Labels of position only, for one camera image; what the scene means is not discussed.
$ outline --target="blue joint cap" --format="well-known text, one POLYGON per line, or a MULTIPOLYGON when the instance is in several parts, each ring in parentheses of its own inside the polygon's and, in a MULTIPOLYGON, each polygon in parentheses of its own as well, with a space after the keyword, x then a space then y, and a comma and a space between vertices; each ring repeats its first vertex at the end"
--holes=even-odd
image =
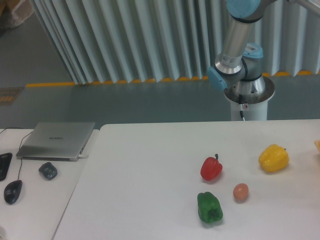
POLYGON ((243 52, 243 56, 250 59, 262 59, 264 51, 259 44, 248 42, 243 52))
POLYGON ((220 76, 220 74, 215 70, 212 66, 209 67, 207 71, 207 76, 211 85, 213 85, 216 89, 223 91, 228 86, 225 80, 220 76))
POLYGON ((226 0, 229 13, 238 19, 249 17, 260 5, 261 0, 226 0))

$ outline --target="red bell pepper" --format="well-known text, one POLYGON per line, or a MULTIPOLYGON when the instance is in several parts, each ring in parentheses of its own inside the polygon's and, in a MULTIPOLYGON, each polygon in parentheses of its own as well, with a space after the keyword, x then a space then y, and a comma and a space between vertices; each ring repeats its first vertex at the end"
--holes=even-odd
POLYGON ((218 154, 216 154, 215 158, 210 156, 204 161, 200 174, 205 180, 210 181, 216 178, 221 171, 222 165, 218 161, 218 154))

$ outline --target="green bell pepper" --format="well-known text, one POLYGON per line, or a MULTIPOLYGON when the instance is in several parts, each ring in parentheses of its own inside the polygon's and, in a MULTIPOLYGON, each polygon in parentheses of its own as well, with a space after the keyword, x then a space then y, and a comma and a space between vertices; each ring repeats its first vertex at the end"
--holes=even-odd
POLYGON ((199 193, 197 200, 199 218, 203 222, 210 224, 222 219, 224 214, 219 200, 211 192, 199 193))

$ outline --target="silver laptop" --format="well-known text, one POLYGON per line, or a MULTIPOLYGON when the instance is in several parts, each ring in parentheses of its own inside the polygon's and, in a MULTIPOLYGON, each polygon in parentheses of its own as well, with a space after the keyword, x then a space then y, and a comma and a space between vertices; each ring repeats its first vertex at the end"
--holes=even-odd
POLYGON ((77 161, 94 122, 40 122, 22 145, 18 159, 77 161))

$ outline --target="cable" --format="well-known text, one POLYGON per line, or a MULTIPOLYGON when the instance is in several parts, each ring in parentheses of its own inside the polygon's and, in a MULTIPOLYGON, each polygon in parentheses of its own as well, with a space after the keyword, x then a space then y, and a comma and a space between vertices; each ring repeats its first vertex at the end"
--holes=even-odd
POLYGON ((244 107, 243 107, 243 103, 242 103, 242 95, 241 94, 239 94, 238 102, 239 102, 239 109, 240 109, 240 117, 241 117, 242 121, 245 122, 246 119, 244 116, 244 107))
POLYGON ((21 139, 20 146, 19 146, 19 150, 20 150, 20 148, 21 148, 22 141, 23 141, 26 137, 28 137, 30 134, 32 134, 32 132, 28 133, 27 135, 25 135, 25 136, 21 139))
POLYGON ((82 155, 82 154, 79 154, 78 158, 79 159, 87 159, 89 156, 88 155, 82 155))
POLYGON ((20 172, 21 172, 21 167, 22 167, 22 158, 20 160, 21 160, 21 164, 20 164, 19 173, 18 173, 18 180, 19 180, 19 177, 20 177, 20 172))
MULTIPOLYGON (((26 137, 28 137, 30 134, 32 134, 32 132, 28 133, 27 135, 25 135, 25 136, 21 139, 20 146, 19 146, 19 150, 20 150, 20 148, 21 148, 21 145, 22 145, 23 140, 24 140, 26 137)), ((21 160, 21 164, 20 164, 19 173, 18 173, 18 180, 19 180, 19 177, 20 177, 20 172, 21 172, 21 167, 22 167, 22 158, 21 158, 20 160, 21 160)))
POLYGON ((15 126, 10 126, 10 127, 6 127, 5 129, 3 129, 0 134, 2 134, 5 130, 7 129, 23 129, 22 127, 15 127, 15 126))

